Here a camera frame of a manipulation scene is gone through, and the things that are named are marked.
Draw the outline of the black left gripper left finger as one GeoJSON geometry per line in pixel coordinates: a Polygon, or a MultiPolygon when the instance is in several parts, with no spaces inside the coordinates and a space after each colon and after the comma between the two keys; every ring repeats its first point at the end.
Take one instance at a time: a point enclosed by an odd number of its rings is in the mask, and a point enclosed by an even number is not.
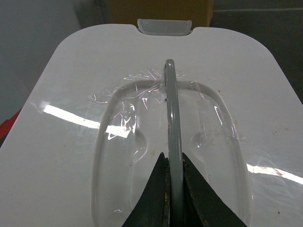
{"type": "Polygon", "coordinates": [[[146,187],[124,227],[168,227],[170,212],[169,161],[160,153],[146,187]]]}

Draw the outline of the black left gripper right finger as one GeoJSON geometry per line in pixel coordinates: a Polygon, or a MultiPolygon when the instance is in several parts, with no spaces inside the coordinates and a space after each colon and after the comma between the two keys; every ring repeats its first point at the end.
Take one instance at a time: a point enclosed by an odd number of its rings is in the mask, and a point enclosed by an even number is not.
{"type": "Polygon", "coordinates": [[[183,153],[185,227],[245,227],[183,153]]]}

